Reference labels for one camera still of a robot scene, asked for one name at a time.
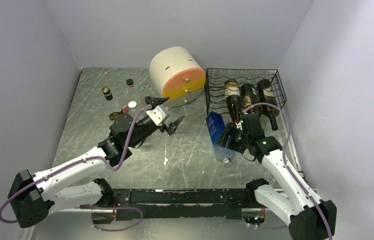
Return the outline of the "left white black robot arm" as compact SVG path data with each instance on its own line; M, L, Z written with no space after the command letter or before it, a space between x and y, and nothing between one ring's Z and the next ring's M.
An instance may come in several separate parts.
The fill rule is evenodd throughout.
M183 116L166 124L170 113L164 103L168 97L145 97L146 105L135 115L119 112L109 127L110 133L86 153L56 167L30 173L24 169L14 177L6 202L0 207L0 221L30 228L46 217L75 206L91 205L106 209L114 203L114 191L103 178L74 186L96 172L116 172L132 155L130 148L140 146L159 130L173 135Z

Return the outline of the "large clear glass bottle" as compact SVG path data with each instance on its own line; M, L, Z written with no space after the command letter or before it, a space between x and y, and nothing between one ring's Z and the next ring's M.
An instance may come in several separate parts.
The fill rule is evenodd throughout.
M131 116L135 116L138 112L139 112L139 110L141 109L140 108L140 104L139 104L139 102L138 101L135 101L135 100L131 100L131 101L129 101L128 103L127 103L127 106L128 106L128 108L129 108L129 114L131 115Z

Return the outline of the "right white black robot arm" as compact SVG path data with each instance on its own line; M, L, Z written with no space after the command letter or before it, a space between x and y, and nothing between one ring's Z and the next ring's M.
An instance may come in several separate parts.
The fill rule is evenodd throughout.
M239 120L240 128L229 122L217 144L237 153L248 151L275 177L283 190L277 192L263 178L246 185L245 202L269 208L287 226L293 240L331 240L335 235L337 207L323 200L300 176L274 136L266 136L256 114Z

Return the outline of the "dark wine bottle gold foil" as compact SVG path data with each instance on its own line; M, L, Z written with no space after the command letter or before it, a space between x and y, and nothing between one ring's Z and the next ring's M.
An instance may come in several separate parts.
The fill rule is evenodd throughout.
M241 91L236 80L227 80L224 83L224 95L231 121L237 125L241 115Z

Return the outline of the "blue plastic bottle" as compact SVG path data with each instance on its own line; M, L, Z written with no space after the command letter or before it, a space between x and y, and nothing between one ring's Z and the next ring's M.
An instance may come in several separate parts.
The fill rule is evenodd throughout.
M206 117L206 125L215 159L221 162L225 168L230 168L233 165L232 160L235 158L235 152L217 144L217 140L222 136L226 126L221 114L211 111Z

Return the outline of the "clear bottle gold black label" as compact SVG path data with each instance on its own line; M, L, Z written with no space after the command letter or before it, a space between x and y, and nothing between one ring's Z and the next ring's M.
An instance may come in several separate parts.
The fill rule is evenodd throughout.
M102 94L104 96L104 111L106 116L114 121L118 115L123 113L123 107L118 100L113 97L111 89L108 86L102 88Z

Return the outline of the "green wine bottle silver foil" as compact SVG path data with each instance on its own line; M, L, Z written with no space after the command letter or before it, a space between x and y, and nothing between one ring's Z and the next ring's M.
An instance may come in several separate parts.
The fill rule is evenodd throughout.
M251 83L245 83L240 87L240 93L244 109L257 104L259 102L258 96L254 93L254 86ZM247 111L248 114L257 114L258 117L262 115L260 106L253 107Z

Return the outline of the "clear bottle white label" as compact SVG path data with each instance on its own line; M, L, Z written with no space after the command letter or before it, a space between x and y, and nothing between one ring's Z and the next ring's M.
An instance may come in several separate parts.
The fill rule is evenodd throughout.
M125 81L125 83L126 83L126 86L130 89L130 88L133 88L134 87L134 80L133 79L131 79L131 78L129 78L129 79L127 79L126 81Z

